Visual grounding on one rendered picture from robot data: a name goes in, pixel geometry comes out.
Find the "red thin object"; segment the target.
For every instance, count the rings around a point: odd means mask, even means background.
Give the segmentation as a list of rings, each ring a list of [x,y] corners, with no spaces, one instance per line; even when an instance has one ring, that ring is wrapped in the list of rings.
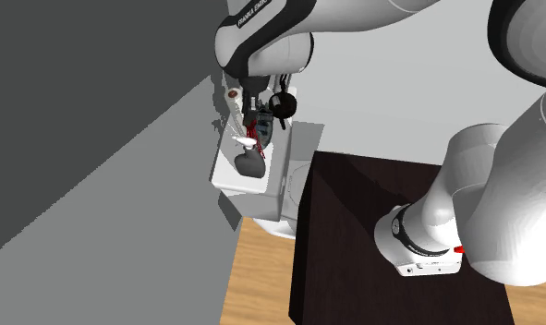
[[[261,141],[259,139],[258,131],[256,129],[257,124],[258,124],[257,119],[254,119],[250,123],[250,125],[247,127],[247,136],[249,138],[253,138],[253,139],[256,140],[256,149],[258,150],[258,153],[261,155],[261,157],[263,159],[265,159],[266,156],[264,155],[264,152],[263,152],[263,149],[262,149],[262,146],[261,146]]]

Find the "grey rounded object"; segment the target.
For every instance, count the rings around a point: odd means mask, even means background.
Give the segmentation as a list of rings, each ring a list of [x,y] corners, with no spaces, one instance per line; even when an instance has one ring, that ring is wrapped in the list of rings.
[[[263,178],[266,165],[257,150],[246,150],[235,158],[235,167],[240,175],[252,178]]]

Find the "dark robot stand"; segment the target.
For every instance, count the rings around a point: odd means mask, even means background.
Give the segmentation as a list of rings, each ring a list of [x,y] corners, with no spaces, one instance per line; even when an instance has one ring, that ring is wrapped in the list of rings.
[[[317,151],[299,203],[288,315],[296,325],[515,325],[503,285],[464,264],[403,277],[376,222],[420,199],[434,164]]]

